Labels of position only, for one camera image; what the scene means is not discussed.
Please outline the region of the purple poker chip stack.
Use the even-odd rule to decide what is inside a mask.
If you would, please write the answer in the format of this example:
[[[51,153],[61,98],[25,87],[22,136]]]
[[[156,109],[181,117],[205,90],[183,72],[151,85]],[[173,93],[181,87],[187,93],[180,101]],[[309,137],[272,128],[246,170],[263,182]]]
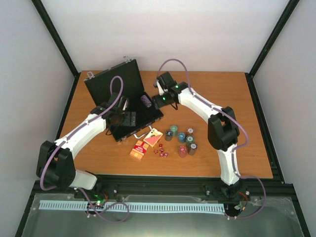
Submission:
[[[146,95],[142,95],[140,100],[146,108],[150,108],[152,106],[151,100]]]

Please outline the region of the ace of spades card box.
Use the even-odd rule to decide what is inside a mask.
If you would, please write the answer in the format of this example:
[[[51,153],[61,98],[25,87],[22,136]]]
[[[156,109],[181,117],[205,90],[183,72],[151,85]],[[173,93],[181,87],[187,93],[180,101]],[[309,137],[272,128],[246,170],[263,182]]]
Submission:
[[[153,128],[143,139],[145,143],[149,146],[154,147],[156,143],[161,139],[163,133],[158,131],[157,129]]]

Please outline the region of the dark grey poker chip stack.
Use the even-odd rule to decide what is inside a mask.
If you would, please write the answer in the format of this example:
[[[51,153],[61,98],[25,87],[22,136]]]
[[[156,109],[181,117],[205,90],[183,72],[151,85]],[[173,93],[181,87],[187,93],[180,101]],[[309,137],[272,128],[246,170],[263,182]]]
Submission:
[[[167,130],[167,131],[165,132],[164,138],[165,138],[166,141],[171,141],[172,138],[173,138],[173,131]]]

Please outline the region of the orange red poker chip stack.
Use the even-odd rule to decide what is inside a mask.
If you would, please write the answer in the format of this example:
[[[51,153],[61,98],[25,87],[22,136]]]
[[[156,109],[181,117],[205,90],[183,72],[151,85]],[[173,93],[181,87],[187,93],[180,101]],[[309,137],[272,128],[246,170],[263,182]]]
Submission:
[[[194,129],[192,127],[187,128],[187,131],[186,131],[187,136],[193,135],[193,133],[194,133]]]

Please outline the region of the blue poker chip stack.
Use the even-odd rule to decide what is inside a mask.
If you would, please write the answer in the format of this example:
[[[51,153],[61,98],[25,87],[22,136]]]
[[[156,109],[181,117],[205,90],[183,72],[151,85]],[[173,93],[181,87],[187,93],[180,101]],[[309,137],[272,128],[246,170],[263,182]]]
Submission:
[[[183,144],[186,142],[186,134],[184,132],[179,132],[177,135],[179,143]]]

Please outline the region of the green yellow poker chip stack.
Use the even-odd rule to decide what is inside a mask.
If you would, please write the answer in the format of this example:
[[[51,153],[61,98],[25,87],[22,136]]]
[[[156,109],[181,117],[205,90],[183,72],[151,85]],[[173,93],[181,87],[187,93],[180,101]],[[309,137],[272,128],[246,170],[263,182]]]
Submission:
[[[194,137],[192,135],[186,136],[186,146],[189,147],[191,143],[194,142]]]

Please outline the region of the pink red poker chip stack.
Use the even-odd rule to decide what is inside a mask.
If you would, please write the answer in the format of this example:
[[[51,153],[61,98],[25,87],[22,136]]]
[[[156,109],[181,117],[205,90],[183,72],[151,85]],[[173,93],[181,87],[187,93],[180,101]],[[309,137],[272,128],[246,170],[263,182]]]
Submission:
[[[179,149],[178,149],[178,155],[179,155],[179,157],[181,157],[181,158],[186,157],[186,155],[187,155],[187,147],[186,147],[185,145],[182,145],[182,146],[179,147]]]

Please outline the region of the brown green poker chip stack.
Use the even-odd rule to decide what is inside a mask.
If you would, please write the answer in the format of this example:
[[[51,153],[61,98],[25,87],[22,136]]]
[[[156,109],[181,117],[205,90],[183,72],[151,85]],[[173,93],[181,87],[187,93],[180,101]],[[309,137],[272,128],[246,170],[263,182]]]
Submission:
[[[188,146],[188,154],[189,155],[193,156],[196,153],[196,150],[197,150],[197,144],[196,143],[191,143]]]

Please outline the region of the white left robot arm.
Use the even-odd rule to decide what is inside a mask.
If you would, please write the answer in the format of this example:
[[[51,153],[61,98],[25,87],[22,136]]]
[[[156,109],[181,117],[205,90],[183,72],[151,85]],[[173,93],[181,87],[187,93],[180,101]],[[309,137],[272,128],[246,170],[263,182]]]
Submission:
[[[36,170],[41,189],[82,188],[91,198],[99,198],[103,187],[96,175],[77,170],[74,160],[84,146],[112,125],[135,126],[136,115],[127,111],[128,106],[127,97],[114,94],[108,102],[95,107],[71,132],[54,142],[43,142]]]

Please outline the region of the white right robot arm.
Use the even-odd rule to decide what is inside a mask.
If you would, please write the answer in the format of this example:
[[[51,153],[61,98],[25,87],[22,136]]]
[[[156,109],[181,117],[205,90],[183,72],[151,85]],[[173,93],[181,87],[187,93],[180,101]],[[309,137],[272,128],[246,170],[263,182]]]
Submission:
[[[240,188],[240,172],[237,167],[236,148],[239,128],[235,124],[232,108],[222,108],[200,96],[187,83],[155,82],[159,94],[153,97],[156,107],[161,108],[175,103],[183,105],[207,123],[207,138],[217,151],[222,180],[220,192],[226,199],[232,199]]]

